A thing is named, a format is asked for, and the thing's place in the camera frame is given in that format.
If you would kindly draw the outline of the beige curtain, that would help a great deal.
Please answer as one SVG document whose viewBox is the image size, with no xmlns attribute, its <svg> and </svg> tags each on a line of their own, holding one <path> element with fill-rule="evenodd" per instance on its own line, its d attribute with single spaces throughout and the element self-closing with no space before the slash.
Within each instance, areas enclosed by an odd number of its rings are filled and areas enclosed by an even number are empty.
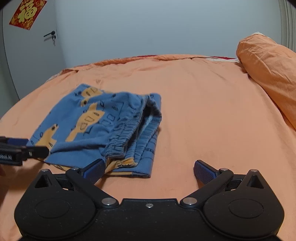
<svg viewBox="0 0 296 241">
<path fill-rule="evenodd" d="M 290 1 L 278 1 L 281 18 L 281 44 L 295 52 L 295 6 Z"/>
</svg>

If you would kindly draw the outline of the blue pants with orange print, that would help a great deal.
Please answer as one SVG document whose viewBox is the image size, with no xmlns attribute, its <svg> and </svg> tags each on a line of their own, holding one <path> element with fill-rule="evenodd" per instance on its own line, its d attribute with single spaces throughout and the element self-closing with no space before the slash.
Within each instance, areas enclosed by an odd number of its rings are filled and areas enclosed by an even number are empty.
<svg viewBox="0 0 296 241">
<path fill-rule="evenodd" d="M 149 178 L 161 120 L 157 93 L 81 84 L 50 110 L 28 145 L 46 146 L 45 162 L 58 168 L 84 168 L 101 159 L 109 175 Z"/>
</svg>

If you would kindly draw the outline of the red fu character poster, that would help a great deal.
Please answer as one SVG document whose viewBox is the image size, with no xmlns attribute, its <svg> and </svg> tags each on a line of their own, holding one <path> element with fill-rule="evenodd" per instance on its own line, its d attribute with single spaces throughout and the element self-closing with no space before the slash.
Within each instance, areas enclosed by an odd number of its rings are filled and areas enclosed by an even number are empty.
<svg viewBox="0 0 296 241">
<path fill-rule="evenodd" d="M 46 5 L 46 0 L 24 0 L 21 1 L 9 25 L 30 30 L 39 13 Z"/>
</svg>

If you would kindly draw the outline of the grey door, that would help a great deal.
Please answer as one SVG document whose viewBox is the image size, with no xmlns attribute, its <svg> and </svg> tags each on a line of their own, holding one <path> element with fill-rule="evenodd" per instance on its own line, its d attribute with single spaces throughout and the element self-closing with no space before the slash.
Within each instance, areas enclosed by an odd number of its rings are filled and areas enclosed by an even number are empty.
<svg viewBox="0 0 296 241">
<path fill-rule="evenodd" d="M 9 25 L 21 1 L 10 1 L 2 13 L 4 49 L 11 78 L 20 99 L 65 68 L 58 39 L 55 1 L 47 1 L 30 30 Z M 55 31 L 56 45 L 44 42 Z"/>
</svg>

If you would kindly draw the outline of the orange bed sheet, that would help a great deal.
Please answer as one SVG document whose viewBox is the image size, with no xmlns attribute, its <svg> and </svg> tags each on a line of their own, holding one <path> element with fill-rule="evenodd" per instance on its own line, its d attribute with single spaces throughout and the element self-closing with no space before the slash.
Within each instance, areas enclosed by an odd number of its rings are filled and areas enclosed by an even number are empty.
<svg viewBox="0 0 296 241">
<path fill-rule="evenodd" d="M 162 98 L 151 177 L 105 176 L 97 183 L 102 190 L 118 200 L 181 199 L 198 188 L 197 159 L 237 174 L 257 169 L 285 210 L 279 236 L 295 240 L 295 130 L 239 63 L 167 55 L 66 69 L 1 118 L 1 135 L 30 138 L 53 106 L 82 83 Z"/>
</svg>

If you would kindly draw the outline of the orange pillow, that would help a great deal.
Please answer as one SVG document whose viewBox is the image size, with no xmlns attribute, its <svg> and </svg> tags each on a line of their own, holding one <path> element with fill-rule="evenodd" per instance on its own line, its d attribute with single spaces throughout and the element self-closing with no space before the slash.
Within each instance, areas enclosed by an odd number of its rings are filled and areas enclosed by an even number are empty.
<svg viewBox="0 0 296 241">
<path fill-rule="evenodd" d="M 239 41 L 236 55 L 295 127 L 295 52 L 255 33 Z"/>
</svg>

